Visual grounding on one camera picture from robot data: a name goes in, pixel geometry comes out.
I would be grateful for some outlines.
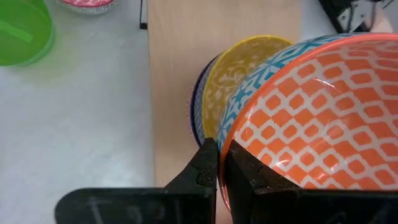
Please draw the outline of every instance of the wooden board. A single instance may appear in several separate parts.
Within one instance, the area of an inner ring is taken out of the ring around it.
[[[148,27],[155,179],[164,186],[198,149],[187,101],[203,67],[252,35],[297,41],[301,1],[148,0]]]

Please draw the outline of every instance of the orange patterned bowl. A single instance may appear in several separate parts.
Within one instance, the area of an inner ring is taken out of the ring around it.
[[[308,189],[398,190],[398,35],[365,34],[308,52],[247,102],[232,139]]]

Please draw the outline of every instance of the green plastic cup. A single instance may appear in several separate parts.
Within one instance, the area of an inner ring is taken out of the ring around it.
[[[0,0],[0,66],[33,63],[52,42],[53,24],[43,0]]]

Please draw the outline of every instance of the bowl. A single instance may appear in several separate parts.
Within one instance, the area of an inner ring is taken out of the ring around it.
[[[203,130],[206,138],[215,138],[226,102],[242,79],[261,62],[292,45],[271,35],[258,35],[240,41],[223,52],[207,79],[202,99]]]
[[[58,0],[64,7],[72,11],[87,14],[98,15],[111,10],[116,4],[116,0]]]
[[[42,0],[0,1],[0,66],[26,65],[53,43],[53,24]]]
[[[288,63],[293,62],[297,57],[324,44],[346,37],[351,37],[352,35],[359,34],[328,35],[306,40],[304,42],[291,45],[290,47],[287,47],[286,49],[276,53],[270,59],[263,61],[252,72],[252,74],[244,78],[244,80],[236,88],[236,91],[228,99],[224,113],[220,118],[218,134],[216,137],[218,149],[221,150],[223,148],[226,135],[231,129],[234,120],[242,110],[243,106],[257,92],[257,90],[263,84],[265,84],[268,79],[270,79],[270,77],[272,77]]]
[[[362,34],[297,57],[234,120],[232,139],[306,189],[398,190],[398,35]]]
[[[213,58],[199,75],[198,80],[193,87],[192,96],[190,99],[190,125],[193,137],[199,146],[201,146],[205,141],[205,132],[203,130],[201,117],[203,90],[205,89],[210,70],[217,61],[217,57]]]

